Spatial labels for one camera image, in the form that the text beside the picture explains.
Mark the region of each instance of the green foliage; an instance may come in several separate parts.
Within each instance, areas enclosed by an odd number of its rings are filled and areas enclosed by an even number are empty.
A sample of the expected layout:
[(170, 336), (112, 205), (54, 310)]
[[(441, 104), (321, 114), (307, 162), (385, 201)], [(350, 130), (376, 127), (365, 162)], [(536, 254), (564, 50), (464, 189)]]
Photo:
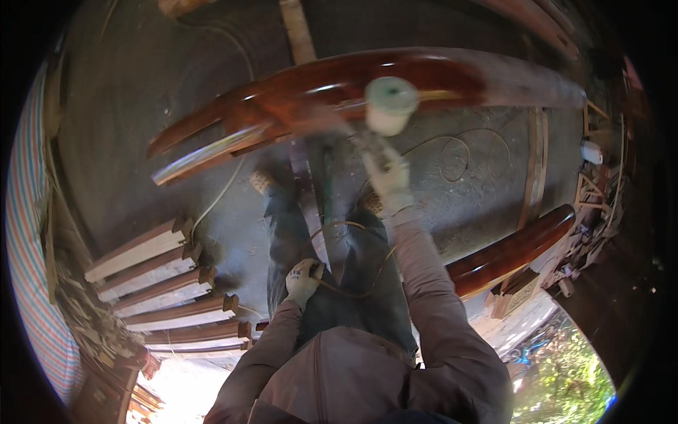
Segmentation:
[(571, 322), (530, 359), (532, 367), (515, 394), (513, 423), (595, 423), (600, 419), (614, 387)]

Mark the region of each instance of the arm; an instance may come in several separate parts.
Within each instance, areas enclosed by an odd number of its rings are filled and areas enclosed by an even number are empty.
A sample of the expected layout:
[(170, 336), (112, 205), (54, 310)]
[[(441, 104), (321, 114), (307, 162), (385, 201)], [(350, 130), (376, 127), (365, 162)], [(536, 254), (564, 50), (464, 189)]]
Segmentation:
[(468, 324), (431, 236), (414, 207), (391, 219), (398, 268), (426, 369), (413, 371), (407, 407), (461, 422), (506, 422), (513, 391), (506, 366)]
[(254, 400), (268, 380), (291, 357), (299, 333), (301, 308), (284, 301), (257, 343), (238, 361), (221, 386), (205, 424), (246, 423)]
[[(313, 274), (311, 270), (317, 265)], [(306, 302), (318, 288), (325, 265), (307, 258), (285, 278), (287, 297), (276, 308), (271, 323), (257, 343), (238, 361), (221, 386), (205, 424), (246, 423), (252, 405), (268, 380), (292, 357), (299, 335), (299, 320)]]

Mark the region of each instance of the white container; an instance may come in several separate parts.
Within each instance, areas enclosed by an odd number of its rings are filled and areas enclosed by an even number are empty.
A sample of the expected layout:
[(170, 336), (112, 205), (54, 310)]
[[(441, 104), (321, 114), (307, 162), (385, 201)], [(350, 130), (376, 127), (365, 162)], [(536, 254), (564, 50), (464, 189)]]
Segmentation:
[(600, 146), (595, 144), (593, 141), (582, 140), (582, 158), (587, 160), (594, 165), (600, 165), (603, 163), (603, 151), (600, 149)]
[(365, 87), (365, 101), (367, 126), (375, 133), (389, 137), (407, 125), (410, 115), (419, 107), (419, 92), (402, 78), (381, 77)]

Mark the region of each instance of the workshop floor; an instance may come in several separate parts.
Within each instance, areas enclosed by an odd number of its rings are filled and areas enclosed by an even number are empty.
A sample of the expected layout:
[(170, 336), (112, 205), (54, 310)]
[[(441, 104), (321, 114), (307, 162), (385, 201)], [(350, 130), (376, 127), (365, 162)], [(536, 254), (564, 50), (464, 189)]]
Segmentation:
[[(566, 69), (539, 40), (474, 3), (381, 3), (309, 4), (306, 17), (318, 57), (404, 45), (465, 47), (530, 59), (586, 87), (581, 81), (586, 73), (578, 65)], [(357, 9), (360, 16), (352, 13)], [(257, 78), (292, 65), (275, 0), (218, 1), (179, 22), (162, 15), (155, 0), (121, 1), (103, 29), (108, 12), (104, 3), (86, 1), (66, 34), (68, 98), (58, 139), (71, 195), (95, 254), (176, 216), (196, 218), (231, 177), (237, 160), (171, 187), (153, 184), (153, 172), (211, 141), (209, 134), (162, 157), (145, 157), (148, 142), (163, 128), (250, 80), (231, 37), (247, 52)], [(581, 164), (581, 111), (549, 109), (547, 114), (542, 213), (573, 202)], [(465, 134), (477, 129), (492, 130), (500, 138), (487, 131)], [(421, 145), (440, 136), (455, 136), (463, 143), (441, 138)], [(391, 142), (399, 152), (409, 151), (411, 188), (445, 261), (515, 231), (527, 175), (526, 108), (416, 113)], [(311, 156), (323, 145), (333, 147), (332, 217), (340, 220), (353, 207), (366, 175), (350, 143), (330, 137), (314, 140), (309, 143)], [(261, 163), (286, 183), (291, 180), (286, 145), (250, 153), (195, 237), (203, 244), (203, 259), (217, 266), (218, 289), (237, 293), (242, 305), (265, 316), (268, 240), (262, 198), (247, 180)], [(450, 183), (441, 172), (450, 180), (461, 177)], [(328, 241), (338, 267), (342, 231)]]

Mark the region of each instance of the white work glove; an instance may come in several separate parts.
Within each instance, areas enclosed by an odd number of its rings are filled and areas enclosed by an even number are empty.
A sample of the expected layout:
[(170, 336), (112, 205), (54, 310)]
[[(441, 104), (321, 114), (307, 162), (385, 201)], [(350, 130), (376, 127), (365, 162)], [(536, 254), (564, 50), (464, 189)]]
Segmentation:
[[(311, 267), (318, 265), (318, 268), (311, 275)], [(302, 311), (306, 309), (306, 302), (311, 298), (320, 284), (318, 280), (323, 277), (325, 264), (312, 258), (304, 259), (288, 273), (285, 278), (288, 296), (286, 301), (295, 301)]]
[(381, 136), (373, 136), (386, 159), (386, 171), (380, 169), (378, 158), (371, 151), (362, 150), (361, 156), (372, 188), (379, 195), (384, 209), (391, 215), (414, 205), (410, 193), (410, 164)]

